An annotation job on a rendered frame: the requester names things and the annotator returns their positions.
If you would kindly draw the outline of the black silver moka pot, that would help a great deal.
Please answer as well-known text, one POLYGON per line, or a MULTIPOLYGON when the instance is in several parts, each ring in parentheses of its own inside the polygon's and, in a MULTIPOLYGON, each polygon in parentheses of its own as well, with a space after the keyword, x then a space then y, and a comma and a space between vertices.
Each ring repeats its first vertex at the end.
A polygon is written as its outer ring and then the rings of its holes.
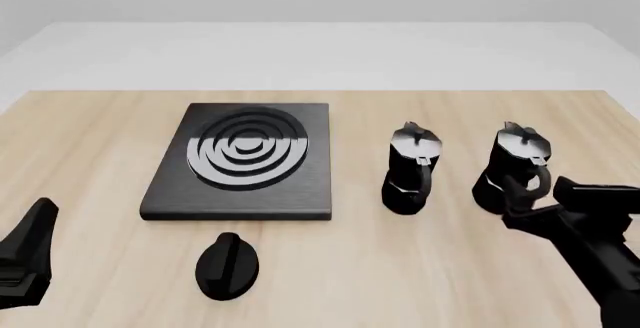
POLYGON ((544 197, 551 188, 547 168, 551 155, 550 142, 535 129, 505 123, 496 133, 487 167, 473 186, 474 201, 489 213, 506 213, 507 177, 524 193, 525 201, 533 203, 544 197))
POLYGON ((403 216, 422 210, 441 153, 442 141, 430 130, 411 121, 397 129, 390 141, 388 171, 381 189, 385 207, 403 216))

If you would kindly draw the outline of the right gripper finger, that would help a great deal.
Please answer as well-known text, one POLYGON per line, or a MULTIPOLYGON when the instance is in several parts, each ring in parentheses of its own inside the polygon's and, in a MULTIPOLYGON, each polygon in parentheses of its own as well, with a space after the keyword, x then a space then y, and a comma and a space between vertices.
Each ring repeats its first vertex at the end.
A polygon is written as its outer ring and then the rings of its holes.
POLYGON ((566 210, 588 214, 640 214, 640 188, 579 184, 559 176, 553 198, 566 210))
POLYGON ((507 205, 506 211, 510 216, 518 216, 533 209, 535 201, 537 201, 538 188, 528 189, 527 186, 522 186, 509 175, 504 177, 503 188, 507 205))

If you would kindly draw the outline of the flat black stove plate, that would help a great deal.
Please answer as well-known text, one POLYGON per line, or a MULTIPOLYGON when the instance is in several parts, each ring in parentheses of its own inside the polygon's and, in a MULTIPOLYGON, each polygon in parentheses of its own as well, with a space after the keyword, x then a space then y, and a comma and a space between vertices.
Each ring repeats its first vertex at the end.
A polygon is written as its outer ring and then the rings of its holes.
POLYGON ((192 103, 139 214, 147 221, 328 221, 330 167, 326 103, 192 103))

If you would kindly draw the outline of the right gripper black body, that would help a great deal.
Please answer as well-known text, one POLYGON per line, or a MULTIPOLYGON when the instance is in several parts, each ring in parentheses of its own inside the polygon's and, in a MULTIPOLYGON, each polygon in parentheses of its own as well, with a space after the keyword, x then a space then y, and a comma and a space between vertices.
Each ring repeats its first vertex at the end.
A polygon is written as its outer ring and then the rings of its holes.
POLYGON ((502 221, 507 228, 551 241, 569 238, 590 243, 625 243, 633 205, 612 203, 555 204, 526 212, 508 210, 502 221))

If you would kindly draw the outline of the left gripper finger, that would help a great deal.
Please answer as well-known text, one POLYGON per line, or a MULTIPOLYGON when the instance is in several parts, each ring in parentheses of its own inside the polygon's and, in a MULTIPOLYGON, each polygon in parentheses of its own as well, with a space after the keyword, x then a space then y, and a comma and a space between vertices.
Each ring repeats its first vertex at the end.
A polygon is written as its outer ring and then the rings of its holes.
POLYGON ((0 240, 0 264, 26 265, 53 233, 59 208, 39 198, 9 234, 0 240))

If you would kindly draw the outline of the round black stove knob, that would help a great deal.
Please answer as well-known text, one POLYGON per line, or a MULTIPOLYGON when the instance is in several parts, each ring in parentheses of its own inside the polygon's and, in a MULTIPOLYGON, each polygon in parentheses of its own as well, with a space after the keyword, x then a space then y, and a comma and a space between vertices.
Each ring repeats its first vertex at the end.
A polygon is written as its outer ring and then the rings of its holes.
POLYGON ((259 274, 257 252, 240 236, 223 232, 202 253, 195 279, 202 293, 216 301, 234 300, 254 285, 259 274))

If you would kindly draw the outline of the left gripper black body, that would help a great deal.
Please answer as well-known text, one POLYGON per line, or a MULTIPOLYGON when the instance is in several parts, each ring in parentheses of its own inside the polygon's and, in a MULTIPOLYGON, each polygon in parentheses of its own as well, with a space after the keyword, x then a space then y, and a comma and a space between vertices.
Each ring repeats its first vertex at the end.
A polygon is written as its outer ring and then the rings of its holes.
POLYGON ((38 306, 51 279, 48 258, 27 263, 0 259, 0 308, 38 306))

